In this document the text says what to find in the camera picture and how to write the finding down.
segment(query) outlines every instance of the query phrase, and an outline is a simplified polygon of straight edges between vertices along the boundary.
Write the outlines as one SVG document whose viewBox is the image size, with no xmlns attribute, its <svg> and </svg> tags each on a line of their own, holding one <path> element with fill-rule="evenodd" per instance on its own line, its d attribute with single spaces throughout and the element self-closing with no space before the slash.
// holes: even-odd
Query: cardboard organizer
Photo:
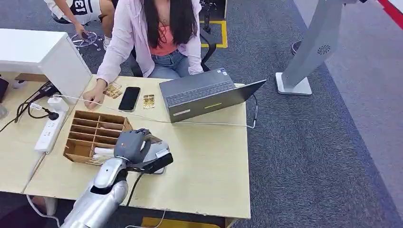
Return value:
<svg viewBox="0 0 403 228">
<path fill-rule="evenodd" d="M 101 165 L 103 161 L 93 158 L 95 147 L 113 149 L 120 133 L 132 129 L 126 117 L 76 111 L 63 155 L 73 162 Z"/>
</svg>

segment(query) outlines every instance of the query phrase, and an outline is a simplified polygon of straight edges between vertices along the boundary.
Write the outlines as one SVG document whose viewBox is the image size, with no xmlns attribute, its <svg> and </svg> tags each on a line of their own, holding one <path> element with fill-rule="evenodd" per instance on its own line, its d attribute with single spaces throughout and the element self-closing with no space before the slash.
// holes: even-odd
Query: robotic arm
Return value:
<svg viewBox="0 0 403 228">
<path fill-rule="evenodd" d="M 143 162 L 151 144 L 158 143 L 156 139 L 147 129 L 122 132 L 114 149 L 114 158 L 101 166 L 61 227 L 101 228 L 127 195 L 128 171 L 154 173 L 172 163 L 168 150 L 157 154 L 154 160 Z"/>
</svg>

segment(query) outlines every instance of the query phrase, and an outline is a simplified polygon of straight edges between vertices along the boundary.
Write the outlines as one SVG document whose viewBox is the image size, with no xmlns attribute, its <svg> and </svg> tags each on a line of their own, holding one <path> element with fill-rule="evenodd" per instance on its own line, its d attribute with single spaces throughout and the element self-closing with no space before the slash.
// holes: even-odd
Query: white kiosk stand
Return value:
<svg viewBox="0 0 403 228">
<path fill-rule="evenodd" d="M 319 0 L 297 53 L 283 73 L 276 73 L 280 94 L 312 94 L 307 76 L 336 50 L 342 6 L 354 3 L 357 0 Z"/>
<path fill-rule="evenodd" d="M 81 96 L 92 77 L 66 32 L 0 29 L 1 71 L 44 75 L 73 97 Z"/>
</svg>

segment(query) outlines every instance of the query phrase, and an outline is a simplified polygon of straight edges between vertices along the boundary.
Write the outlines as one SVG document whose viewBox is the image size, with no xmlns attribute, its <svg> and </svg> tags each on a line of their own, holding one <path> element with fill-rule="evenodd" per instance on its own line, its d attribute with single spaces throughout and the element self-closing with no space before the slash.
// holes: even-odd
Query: power strip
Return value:
<svg viewBox="0 0 403 228">
<path fill-rule="evenodd" d="M 35 145 L 35 151 L 45 152 L 46 154 L 49 154 L 52 151 L 67 112 L 59 111 L 57 113 L 59 114 L 59 118 L 56 120 L 48 120 L 46 122 L 37 144 Z"/>
</svg>

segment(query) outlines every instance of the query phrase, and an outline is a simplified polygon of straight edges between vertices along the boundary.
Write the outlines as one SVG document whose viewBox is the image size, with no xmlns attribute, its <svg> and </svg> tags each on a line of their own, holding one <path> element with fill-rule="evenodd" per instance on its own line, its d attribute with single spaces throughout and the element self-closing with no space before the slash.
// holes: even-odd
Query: gold card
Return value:
<svg viewBox="0 0 403 228">
<path fill-rule="evenodd" d="M 120 91 L 120 88 L 122 88 L 122 86 L 116 82 L 109 84 L 108 87 L 106 88 L 106 90 L 104 91 L 104 94 L 108 97 L 116 99 L 120 96 L 120 94 L 122 94 L 122 91 Z"/>
<path fill-rule="evenodd" d="M 144 109 L 155 108 L 155 96 L 154 96 L 154 94 L 144 95 L 143 96 L 143 108 Z"/>
</svg>

